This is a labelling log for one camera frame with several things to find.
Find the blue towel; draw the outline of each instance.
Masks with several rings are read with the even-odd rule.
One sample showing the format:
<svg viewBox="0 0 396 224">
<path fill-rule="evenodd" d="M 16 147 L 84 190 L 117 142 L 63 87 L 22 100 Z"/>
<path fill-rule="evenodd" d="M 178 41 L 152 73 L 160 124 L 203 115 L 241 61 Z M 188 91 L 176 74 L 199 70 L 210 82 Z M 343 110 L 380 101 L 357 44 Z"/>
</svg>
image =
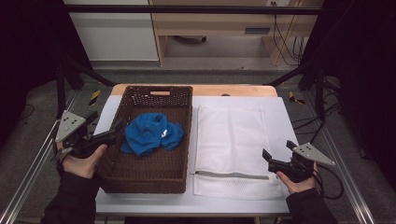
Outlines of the blue towel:
<svg viewBox="0 0 396 224">
<path fill-rule="evenodd" d="M 126 142 L 120 150 L 124 153 L 135 153 L 137 156 L 147 156 L 155 147 L 174 149 L 183 135 L 181 125 L 168 122 L 165 114 L 141 114 L 125 127 Z"/>
<path fill-rule="evenodd" d="M 161 145 L 166 150 L 172 150 L 178 146 L 183 136 L 184 132 L 179 123 L 168 122 L 166 136 L 162 139 Z"/>
</svg>

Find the wooden table edge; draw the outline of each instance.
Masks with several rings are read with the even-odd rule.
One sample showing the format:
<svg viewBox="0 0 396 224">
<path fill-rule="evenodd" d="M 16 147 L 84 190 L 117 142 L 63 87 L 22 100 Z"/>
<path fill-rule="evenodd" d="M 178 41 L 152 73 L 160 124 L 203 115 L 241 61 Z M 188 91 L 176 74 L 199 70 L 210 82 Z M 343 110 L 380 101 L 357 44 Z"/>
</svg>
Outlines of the wooden table edge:
<svg viewBox="0 0 396 224">
<path fill-rule="evenodd" d="M 272 86 L 260 85 L 197 85 L 197 84 L 118 84 L 114 86 L 111 95 L 123 95 L 127 86 L 191 86 L 194 96 L 260 96 L 277 97 L 276 89 Z"/>
</svg>

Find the black sleeve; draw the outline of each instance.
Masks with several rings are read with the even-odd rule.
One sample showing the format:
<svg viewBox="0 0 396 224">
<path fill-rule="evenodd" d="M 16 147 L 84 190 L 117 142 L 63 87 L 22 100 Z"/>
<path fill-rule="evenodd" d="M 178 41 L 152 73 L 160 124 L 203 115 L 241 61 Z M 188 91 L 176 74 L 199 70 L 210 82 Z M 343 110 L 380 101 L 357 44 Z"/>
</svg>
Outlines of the black sleeve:
<svg viewBox="0 0 396 224">
<path fill-rule="evenodd" d="M 293 193 L 287 199 L 292 223 L 338 223 L 316 189 Z"/>
<path fill-rule="evenodd" d="M 58 194 L 47 206 L 41 223 L 94 223 L 99 186 L 99 180 L 64 172 Z"/>
</svg>

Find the table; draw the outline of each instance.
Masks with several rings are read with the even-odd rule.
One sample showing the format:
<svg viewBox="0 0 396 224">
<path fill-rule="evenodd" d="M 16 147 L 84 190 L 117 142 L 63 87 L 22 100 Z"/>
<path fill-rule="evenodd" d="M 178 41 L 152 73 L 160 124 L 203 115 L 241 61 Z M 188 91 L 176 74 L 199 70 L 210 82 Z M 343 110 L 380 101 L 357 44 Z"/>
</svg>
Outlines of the table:
<svg viewBox="0 0 396 224">
<path fill-rule="evenodd" d="M 120 98 L 128 84 L 117 85 L 107 99 L 95 134 L 108 130 L 114 118 Z M 193 87 L 193 114 L 191 142 L 196 141 L 196 115 L 198 104 L 212 105 L 265 105 L 265 116 L 274 158 L 288 160 L 291 151 L 286 141 L 297 143 L 283 100 L 273 87 L 249 85 L 191 85 Z M 186 192 L 183 194 L 106 194 L 102 189 L 96 197 L 96 212 L 104 216 L 142 217 L 265 217 L 283 215 L 289 212 L 285 199 L 289 195 L 282 185 L 281 198 L 264 201 L 244 201 L 206 198 L 193 195 L 192 174 L 196 150 L 190 144 L 189 167 Z"/>
</svg>

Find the person's arm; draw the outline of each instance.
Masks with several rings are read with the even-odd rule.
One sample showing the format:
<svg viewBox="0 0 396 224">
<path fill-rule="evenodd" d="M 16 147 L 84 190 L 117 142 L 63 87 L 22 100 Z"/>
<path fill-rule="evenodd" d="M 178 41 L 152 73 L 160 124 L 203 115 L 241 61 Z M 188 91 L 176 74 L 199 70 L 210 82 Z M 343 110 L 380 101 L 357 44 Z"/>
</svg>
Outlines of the person's arm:
<svg viewBox="0 0 396 224">
<path fill-rule="evenodd" d="M 99 146 L 87 159 L 68 156 L 64 159 L 64 173 L 58 194 L 47 206 L 42 224 L 90 224 L 95 221 L 95 198 L 99 180 L 92 179 L 95 164 L 106 150 Z"/>
<path fill-rule="evenodd" d="M 315 189 L 315 179 L 313 177 L 300 183 L 294 183 L 282 172 L 277 172 L 276 174 L 290 193 L 286 203 L 290 210 L 292 223 L 338 223 Z"/>
</svg>

